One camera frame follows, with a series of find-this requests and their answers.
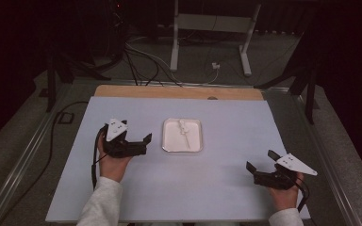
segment white sleeve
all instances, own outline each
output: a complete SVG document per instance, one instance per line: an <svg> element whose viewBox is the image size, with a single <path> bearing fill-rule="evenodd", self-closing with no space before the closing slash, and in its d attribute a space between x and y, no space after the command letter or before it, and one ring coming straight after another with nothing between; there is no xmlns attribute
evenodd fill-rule
<svg viewBox="0 0 362 226"><path fill-rule="evenodd" d="M77 225L116 226L119 221L123 188L113 180L100 177L85 204Z"/></svg>
<svg viewBox="0 0 362 226"><path fill-rule="evenodd" d="M304 226L296 208L276 212L269 218L271 226Z"/></svg>

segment gray carpet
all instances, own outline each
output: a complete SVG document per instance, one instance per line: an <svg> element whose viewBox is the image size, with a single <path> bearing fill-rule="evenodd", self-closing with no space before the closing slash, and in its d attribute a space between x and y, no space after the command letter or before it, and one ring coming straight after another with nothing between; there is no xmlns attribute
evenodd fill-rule
<svg viewBox="0 0 362 226"><path fill-rule="evenodd" d="M293 52L298 39L285 35L254 35L248 49L253 75L242 75L239 63L238 45L240 37L233 40L212 45L182 46L180 49L179 70L177 73L166 75L160 72L153 84L165 86L174 85L172 80L177 79L184 85L201 86L213 81L217 86L251 86L278 76L283 71L290 54ZM170 62L172 40L160 38L157 41L138 39L129 44L138 50L162 58ZM138 79L138 83L145 84L156 72L155 64L146 58L131 56L136 69L148 79ZM217 72L211 69L213 61L220 62ZM62 86L62 99L58 100L58 109L77 101L88 101L99 84L85 74L77 72L77 78L72 85ZM116 67L103 72L111 77L108 84L133 85L133 75L129 65L122 61ZM291 80L278 84L279 87L288 87ZM47 100L38 97L41 89L46 88L46 76L41 74L36 79L38 88L28 98L21 109L13 116L10 122L0 132L0 187L6 180L10 170L15 165L29 140L34 135L36 127L47 116L44 112ZM354 207L362 222L362 164L357 157L354 146L346 135L335 112L326 99L322 89L317 89L316 101L318 108L314 112L314 128L307 125L297 110L294 99L282 90L271 90L265 93L273 112L275 122L287 150L304 160L319 172L319 176L307 176L311 198L307 206L312 219L305 220L304 225L348 225L344 220L335 198L335 191L330 186L330 179L325 176L323 161L317 153L316 142L308 135L307 129L317 131L321 145L326 147L332 157L338 179L342 184L350 204ZM55 225L44 221L60 174L72 148L78 126L82 120L86 105L78 104L68 108L68 112L75 113L72 124L56 124L53 139L52 161L35 186L9 212L2 225ZM31 164L27 168L21 182L13 194L8 207L12 206L35 181L49 155L50 127L41 139L41 144L35 153ZM267 222L249 222L245 225L269 225Z"/></svg>

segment white tray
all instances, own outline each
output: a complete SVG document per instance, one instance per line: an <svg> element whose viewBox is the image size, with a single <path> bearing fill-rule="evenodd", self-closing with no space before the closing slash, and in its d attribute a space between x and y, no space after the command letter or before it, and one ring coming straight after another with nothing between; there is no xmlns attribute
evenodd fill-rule
<svg viewBox="0 0 362 226"><path fill-rule="evenodd" d="M180 120L188 132L181 134ZM167 119L163 123L163 149L167 152L196 153L203 149L202 125L193 119Z"/></svg>

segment hand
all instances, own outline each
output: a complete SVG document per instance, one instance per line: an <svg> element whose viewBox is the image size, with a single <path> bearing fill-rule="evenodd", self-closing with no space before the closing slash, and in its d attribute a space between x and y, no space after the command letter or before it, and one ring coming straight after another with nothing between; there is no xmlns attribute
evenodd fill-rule
<svg viewBox="0 0 362 226"><path fill-rule="evenodd" d="M104 153L104 132L99 136L98 150L99 158L106 155ZM109 155L105 156L99 161L100 175L113 181L120 182L124 177L125 169L131 158L132 157L113 158Z"/></svg>
<svg viewBox="0 0 362 226"><path fill-rule="evenodd" d="M296 180L296 183L300 185L304 179L304 175L301 172L298 172L297 177L298 179ZM299 188L297 186L293 186L288 190L268 187L268 190L272 196L272 200L277 211L296 208L299 192Z"/></svg>

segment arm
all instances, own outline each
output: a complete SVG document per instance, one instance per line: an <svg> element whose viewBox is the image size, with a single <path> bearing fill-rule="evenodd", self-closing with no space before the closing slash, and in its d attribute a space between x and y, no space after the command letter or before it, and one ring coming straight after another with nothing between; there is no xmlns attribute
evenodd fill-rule
<svg viewBox="0 0 362 226"><path fill-rule="evenodd" d="M112 158L103 152L103 138L98 141L99 155L104 156L99 161L99 181L90 199L85 204L77 225L115 226L120 215L120 203L123 188L120 181L131 157Z"/></svg>
<svg viewBox="0 0 362 226"><path fill-rule="evenodd" d="M300 185L304 175L298 172L298 180L296 183ZM299 188L293 186L288 190L278 190L269 187L268 188L274 206L277 210L270 219L271 226L303 226L303 222L299 216L298 209L296 209L296 202L298 201Z"/></svg>

